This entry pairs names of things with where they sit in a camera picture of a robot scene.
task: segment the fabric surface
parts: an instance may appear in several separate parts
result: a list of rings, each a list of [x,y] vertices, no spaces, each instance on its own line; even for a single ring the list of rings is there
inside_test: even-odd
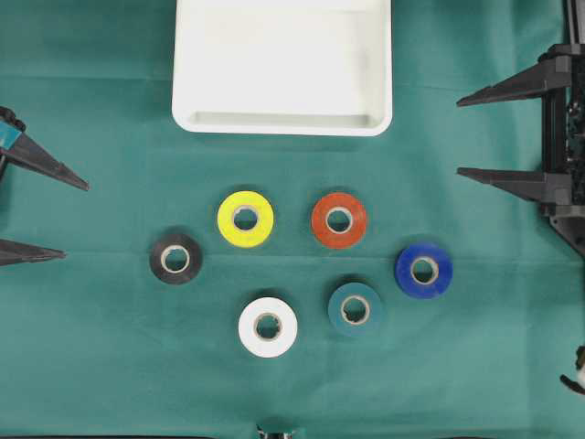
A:
[[[392,125],[335,138],[180,129],[174,1],[0,0],[0,104],[91,185],[13,166],[0,185],[0,236],[69,255],[1,270],[1,433],[249,439],[260,423],[306,438],[582,437],[585,400],[558,382],[583,341],[582,260],[534,205],[455,175],[538,166],[538,101],[455,103],[562,41],[562,4],[395,0]],[[218,232],[217,208],[237,189],[275,208],[258,249]],[[370,217],[348,251],[310,230],[333,189]],[[149,270],[169,230],[204,252],[180,287]],[[450,290],[426,302],[393,276],[419,240],[454,263]],[[381,296],[377,336],[330,325],[327,300],[345,279]],[[237,336],[244,306],[267,294],[299,321],[273,360]]]

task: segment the blue tape roll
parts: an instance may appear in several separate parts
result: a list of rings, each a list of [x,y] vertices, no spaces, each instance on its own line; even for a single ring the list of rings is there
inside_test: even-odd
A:
[[[362,302],[366,312],[361,320],[352,322],[344,311],[350,300]],[[383,318],[383,306],[378,294],[369,286],[351,283],[340,286],[329,299],[329,320],[341,334],[349,337],[361,337],[374,332]]]
[[[423,260],[433,269],[433,276],[427,283],[418,281],[413,274],[414,264]],[[396,280],[404,293],[416,299],[432,299],[449,288],[453,278],[453,265],[449,255],[434,244],[420,243],[403,250],[396,262]]]

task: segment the black tape roll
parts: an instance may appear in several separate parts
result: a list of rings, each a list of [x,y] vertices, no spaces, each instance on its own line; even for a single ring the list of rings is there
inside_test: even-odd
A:
[[[186,254],[186,263],[183,267],[173,270],[166,265],[166,257],[173,250],[183,251]],[[150,253],[150,268],[154,275],[165,284],[186,284],[199,273],[203,256],[199,245],[182,233],[168,235],[158,241]]]

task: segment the red tape roll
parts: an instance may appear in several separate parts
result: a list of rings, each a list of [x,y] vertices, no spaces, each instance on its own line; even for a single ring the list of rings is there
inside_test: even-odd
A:
[[[335,231],[327,219],[335,211],[344,212],[349,218],[349,227]],[[311,216],[314,236],[325,247],[335,250],[347,249],[361,241],[367,229],[367,212],[356,197],[335,192],[323,197],[315,205]]]

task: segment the yellow tape roll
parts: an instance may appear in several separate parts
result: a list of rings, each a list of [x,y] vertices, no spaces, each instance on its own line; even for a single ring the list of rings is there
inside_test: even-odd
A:
[[[234,219],[244,209],[256,215],[256,225],[250,230],[236,226]],[[236,247],[249,249],[265,242],[272,232],[274,212],[268,200],[256,192],[242,191],[227,197],[218,210],[218,227],[221,235]]]

